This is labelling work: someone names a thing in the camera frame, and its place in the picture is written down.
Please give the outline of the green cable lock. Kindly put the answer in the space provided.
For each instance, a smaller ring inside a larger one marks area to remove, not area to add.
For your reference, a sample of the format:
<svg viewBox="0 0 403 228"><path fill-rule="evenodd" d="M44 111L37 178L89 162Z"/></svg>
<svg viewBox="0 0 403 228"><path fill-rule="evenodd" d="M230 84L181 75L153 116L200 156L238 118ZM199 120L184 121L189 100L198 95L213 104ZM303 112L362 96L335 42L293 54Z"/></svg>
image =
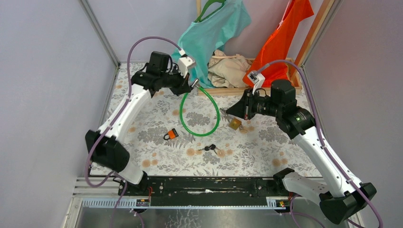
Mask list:
<svg viewBox="0 0 403 228"><path fill-rule="evenodd" d="M206 137L206 136L213 134L218 129L220 121L221 121L221 113L220 113L220 109L219 109L217 103L215 102L214 98L204 88L202 88L199 85L199 79L195 79L194 82L192 82L191 88L194 88L194 87L198 88L198 90L200 90L213 104L215 111L216 111L216 117L217 117L216 123L215 123L214 127L207 133L195 133L186 125L184 118L183 118L183 106L184 106L185 100L188 96L188 93L185 93L184 97L181 100L181 103L179 106L179 119L180 119L180 122L181 122L182 126L184 127L184 129L191 135L197 136L197 137Z"/></svg>

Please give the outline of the brass padlock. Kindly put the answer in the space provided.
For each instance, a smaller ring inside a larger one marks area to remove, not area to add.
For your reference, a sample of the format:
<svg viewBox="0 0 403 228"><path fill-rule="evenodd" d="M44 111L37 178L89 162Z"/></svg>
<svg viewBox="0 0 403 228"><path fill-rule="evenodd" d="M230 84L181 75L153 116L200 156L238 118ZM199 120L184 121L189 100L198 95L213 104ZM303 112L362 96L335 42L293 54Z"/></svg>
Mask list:
<svg viewBox="0 0 403 228"><path fill-rule="evenodd" d="M229 127L233 130L237 130L240 128L240 126L242 125L241 120L237 119L237 118L232 118L229 122Z"/></svg>

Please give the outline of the small silver key pair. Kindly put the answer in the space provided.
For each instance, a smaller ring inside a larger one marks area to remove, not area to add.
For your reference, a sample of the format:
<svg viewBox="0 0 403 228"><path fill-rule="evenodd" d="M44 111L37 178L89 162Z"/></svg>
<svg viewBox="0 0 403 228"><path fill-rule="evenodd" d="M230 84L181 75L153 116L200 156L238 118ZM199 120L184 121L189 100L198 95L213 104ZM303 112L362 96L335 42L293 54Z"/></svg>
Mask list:
<svg viewBox="0 0 403 228"><path fill-rule="evenodd" d="M221 117L222 117L224 120L226 120L226 121L229 122L229 123L232 121L232 117L229 116L229 115L226 113L226 110L225 110L225 109L220 108L220 112L221 112Z"/></svg>

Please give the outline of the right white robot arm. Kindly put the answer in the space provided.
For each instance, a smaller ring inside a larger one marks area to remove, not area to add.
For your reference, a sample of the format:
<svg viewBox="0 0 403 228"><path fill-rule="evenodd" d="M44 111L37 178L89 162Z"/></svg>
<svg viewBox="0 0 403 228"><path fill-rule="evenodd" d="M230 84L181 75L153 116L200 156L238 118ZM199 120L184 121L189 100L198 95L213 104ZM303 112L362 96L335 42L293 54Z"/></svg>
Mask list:
<svg viewBox="0 0 403 228"><path fill-rule="evenodd" d="M273 191L280 196L292 192L314 202L334 224L365 208L376 188L370 182L363 183L339 159L313 115L297 105L294 86L279 79L272 82L270 95L261 96L259 92L259 88L244 90L241 99L225 112L245 120L257 114L274 117L280 130L308 155L325 181L321 184L286 168L273 176Z"/></svg>

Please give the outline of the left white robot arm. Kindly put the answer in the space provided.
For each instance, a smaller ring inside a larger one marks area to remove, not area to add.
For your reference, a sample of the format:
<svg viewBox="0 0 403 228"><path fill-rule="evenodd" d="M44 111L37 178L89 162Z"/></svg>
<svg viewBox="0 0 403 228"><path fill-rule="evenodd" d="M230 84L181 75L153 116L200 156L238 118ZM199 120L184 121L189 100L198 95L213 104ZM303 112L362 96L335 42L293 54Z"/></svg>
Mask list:
<svg viewBox="0 0 403 228"><path fill-rule="evenodd" d="M144 172L131 161L130 153L121 141L139 112L160 89L168 88L174 95L191 92L188 78L196 62L182 49L179 54L179 59L173 63L170 55L154 51L144 69L128 75L128 90L118 107L96 131L89 130L85 135L88 149L86 169L95 162L129 182L129 189L135 195L147 191L147 183L142 179Z"/></svg>

